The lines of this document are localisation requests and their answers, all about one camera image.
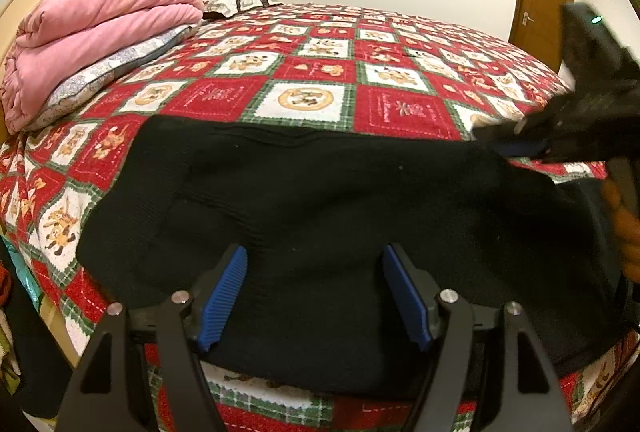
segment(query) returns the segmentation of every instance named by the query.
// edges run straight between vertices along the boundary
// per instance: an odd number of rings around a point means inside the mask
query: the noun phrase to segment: teal plastic bag
[[[9,252],[11,262],[14,263],[15,272],[18,275],[20,284],[22,284],[22,286],[27,290],[33,307],[35,307],[36,311],[39,313],[40,303],[42,302],[42,289],[38,286],[36,279],[33,277],[33,273],[27,266],[27,263],[24,261],[24,257],[22,257],[20,252],[15,249],[15,246],[4,236],[2,236],[2,241],[4,242],[6,250]]]

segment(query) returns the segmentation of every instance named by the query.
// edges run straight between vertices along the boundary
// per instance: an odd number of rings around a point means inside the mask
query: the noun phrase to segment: bedsheet
[[[347,6],[257,9],[205,23],[81,110],[6,142],[0,150],[0,217],[81,352],[108,301],[76,262],[76,246],[83,222],[117,178],[148,116],[460,140],[472,138],[474,125],[518,119],[567,91],[532,56],[464,26]],[[556,181],[604,177],[598,163],[518,164]],[[588,410],[632,341],[562,380],[574,419]],[[159,416],[170,430],[156,353],[147,352]],[[250,432],[399,430],[410,407],[204,369],[228,427]],[[468,428],[473,408],[462,405],[456,430]]]

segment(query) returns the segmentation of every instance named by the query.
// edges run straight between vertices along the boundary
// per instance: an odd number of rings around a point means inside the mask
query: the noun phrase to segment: black cloth
[[[472,303],[521,302],[560,375],[620,338],[612,253],[580,192],[474,142],[154,116],[77,258],[141,307],[189,288],[239,242],[248,274],[208,361],[315,391],[411,398],[431,360],[386,286],[389,242]]]
[[[21,372],[20,385],[12,398],[24,412],[34,417],[53,419],[58,415],[66,385],[71,379],[71,365],[31,304],[1,241],[0,261],[14,281],[4,307],[14,335],[15,356]]]

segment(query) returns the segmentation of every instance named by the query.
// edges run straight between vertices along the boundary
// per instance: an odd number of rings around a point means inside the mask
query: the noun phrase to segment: hand
[[[602,196],[611,209],[616,236],[622,253],[622,272],[632,282],[640,283],[640,219],[622,205],[622,194],[617,184],[606,179]]]

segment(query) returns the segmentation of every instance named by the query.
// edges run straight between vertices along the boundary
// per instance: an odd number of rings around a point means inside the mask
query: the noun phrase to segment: door handle
[[[529,13],[527,13],[526,11],[524,11],[524,15],[522,16],[522,25],[523,25],[523,26],[527,25],[527,22],[533,22],[533,23],[536,23],[536,21],[535,21],[533,18],[531,18],[531,17],[529,16]]]

